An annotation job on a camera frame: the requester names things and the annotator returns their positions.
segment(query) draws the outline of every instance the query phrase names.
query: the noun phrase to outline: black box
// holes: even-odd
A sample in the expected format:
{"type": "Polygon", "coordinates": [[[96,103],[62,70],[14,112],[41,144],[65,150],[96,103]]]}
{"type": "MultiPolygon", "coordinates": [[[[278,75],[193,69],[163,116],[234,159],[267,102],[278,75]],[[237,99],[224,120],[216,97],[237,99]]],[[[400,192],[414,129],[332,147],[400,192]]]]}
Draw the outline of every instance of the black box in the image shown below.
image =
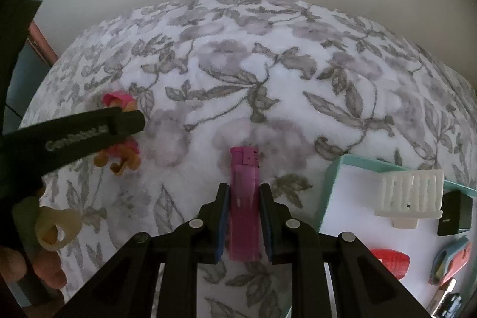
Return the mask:
{"type": "Polygon", "coordinates": [[[472,198],[459,190],[442,197],[442,217],[439,219],[439,236],[455,235],[470,230],[472,223],[472,198]]]}

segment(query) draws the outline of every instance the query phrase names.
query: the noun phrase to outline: teal tray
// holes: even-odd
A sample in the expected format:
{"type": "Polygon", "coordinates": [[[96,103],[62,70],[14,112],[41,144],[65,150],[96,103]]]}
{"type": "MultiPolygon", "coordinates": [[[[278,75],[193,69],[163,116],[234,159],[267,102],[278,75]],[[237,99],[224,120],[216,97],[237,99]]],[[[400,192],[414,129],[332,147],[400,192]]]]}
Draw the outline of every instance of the teal tray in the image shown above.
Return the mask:
{"type": "MultiPolygon", "coordinates": [[[[360,167],[362,169],[375,171],[376,173],[385,173],[387,171],[404,171],[404,170],[411,170],[409,168],[398,166],[389,162],[378,161],[376,159],[369,159],[365,157],[360,157],[358,155],[352,154],[344,154],[339,158],[335,159],[333,163],[328,166],[325,172],[325,179],[323,189],[321,190],[320,200],[318,204],[318,211],[316,212],[316,216],[314,219],[314,228],[315,230],[319,231],[321,224],[323,223],[323,219],[326,213],[326,209],[328,208],[328,203],[330,201],[330,196],[333,190],[334,183],[336,181],[336,177],[338,176],[338,172],[342,165],[350,165],[355,167],[360,167]]],[[[460,190],[462,193],[466,194],[470,197],[477,198],[477,190],[469,188],[467,186],[463,186],[460,184],[456,184],[455,182],[444,180],[444,192],[449,192],[451,190],[460,190]]],[[[475,222],[475,218],[477,215],[473,215],[473,222],[475,222]]],[[[467,276],[467,281],[463,284],[462,290],[460,291],[462,299],[464,303],[466,303],[469,297],[475,290],[477,286],[477,266],[474,262],[474,266],[471,270],[471,275],[467,276]]],[[[289,308],[282,313],[282,318],[289,318],[291,317],[292,309],[289,308]]]]}

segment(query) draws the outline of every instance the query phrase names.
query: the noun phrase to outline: floral fabric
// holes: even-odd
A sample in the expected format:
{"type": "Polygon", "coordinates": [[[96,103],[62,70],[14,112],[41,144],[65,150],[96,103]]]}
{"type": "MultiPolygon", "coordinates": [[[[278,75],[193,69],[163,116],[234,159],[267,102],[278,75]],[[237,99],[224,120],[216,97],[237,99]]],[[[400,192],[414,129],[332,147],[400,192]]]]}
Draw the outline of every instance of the floral fabric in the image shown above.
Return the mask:
{"type": "MultiPolygon", "coordinates": [[[[340,10],[287,0],[134,10],[71,44],[23,125],[101,108],[114,90],[133,95],[147,120],[136,136],[140,169],[115,177],[90,156],[45,177],[44,204],[83,214],[61,251],[66,300],[133,234],[171,232],[213,200],[232,146],[258,146],[262,181],[308,222],[326,167],[345,152],[476,185],[469,83],[419,45],[340,10]]],[[[199,317],[278,318],[290,268],[225,254],[199,267],[197,293],[199,317]]]]}

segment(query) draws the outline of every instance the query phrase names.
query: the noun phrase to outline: bed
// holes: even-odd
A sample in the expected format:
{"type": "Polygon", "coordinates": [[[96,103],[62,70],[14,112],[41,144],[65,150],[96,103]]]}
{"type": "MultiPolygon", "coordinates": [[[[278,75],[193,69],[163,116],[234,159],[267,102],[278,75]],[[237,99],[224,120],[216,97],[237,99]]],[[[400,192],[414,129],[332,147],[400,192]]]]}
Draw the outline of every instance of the bed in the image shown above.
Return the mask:
{"type": "MultiPolygon", "coordinates": [[[[477,183],[471,85],[419,45],[342,10],[187,0],[103,21],[62,54],[22,125],[102,108],[115,90],[146,117],[135,137],[140,169],[116,177],[90,156],[45,177],[43,204],[83,215],[61,251],[65,301],[136,232],[165,234],[194,218],[228,182],[232,146],[259,147],[262,181],[304,221],[327,166],[347,152],[477,183]]],[[[265,255],[200,266],[197,316],[278,318],[290,270],[265,255]]]]}

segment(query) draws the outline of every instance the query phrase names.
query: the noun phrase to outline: screw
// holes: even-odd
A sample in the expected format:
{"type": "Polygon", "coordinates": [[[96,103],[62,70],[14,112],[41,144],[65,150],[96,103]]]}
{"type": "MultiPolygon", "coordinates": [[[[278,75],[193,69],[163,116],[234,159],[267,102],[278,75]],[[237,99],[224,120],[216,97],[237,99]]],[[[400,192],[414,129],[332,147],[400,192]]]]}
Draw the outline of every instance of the screw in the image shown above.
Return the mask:
{"type": "Polygon", "coordinates": [[[356,236],[352,232],[343,232],[341,238],[348,243],[352,243],[356,240],[356,236]]]}
{"type": "Polygon", "coordinates": [[[200,218],[195,218],[189,221],[189,227],[198,229],[204,225],[204,222],[200,218]]]}
{"type": "Polygon", "coordinates": [[[300,226],[300,221],[295,220],[294,218],[290,218],[287,220],[287,227],[290,229],[297,229],[300,226]]]}
{"type": "Polygon", "coordinates": [[[136,233],[133,237],[134,242],[137,244],[145,243],[148,238],[149,238],[149,235],[146,232],[136,233]]]}

